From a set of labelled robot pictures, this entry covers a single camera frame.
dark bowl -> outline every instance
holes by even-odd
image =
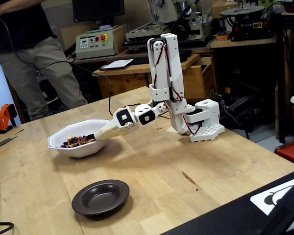
[[[72,208],[83,215],[110,212],[123,205],[129,195],[129,187],[119,180],[103,180],[83,188],[72,201]]]

person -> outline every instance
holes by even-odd
[[[0,0],[0,18],[9,28],[17,54],[35,67],[66,61],[41,6],[44,0]],[[4,24],[0,21],[0,64],[5,76],[25,103],[31,120],[46,117],[48,105],[37,80],[37,70],[14,54]],[[87,104],[68,63],[57,63],[40,71],[72,109]]]

khaki pants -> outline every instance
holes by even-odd
[[[61,46],[52,37],[33,47],[17,50],[17,54],[36,67],[67,60]],[[1,53],[0,64],[5,76],[27,106],[31,120],[46,117],[48,105],[39,87],[37,70],[22,63],[13,52]],[[51,65],[40,72],[50,81],[61,101],[69,109],[87,104],[68,63]]]

concrete floor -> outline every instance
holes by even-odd
[[[233,129],[235,133],[246,138],[245,131]],[[274,152],[275,148],[282,145],[279,140],[275,138],[275,125],[264,124],[258,125],[254,128],[252,133],[249,133],[249,139],[254,143],[268,149],[271,152]],[[286,136],[285,142],[290,142],[294,140],[293,135]]]

orange tool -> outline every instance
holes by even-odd
[[[14,104],[4,104],[0,110],[0,134],[7,133],[16,126],[14,118],[17,116]]]

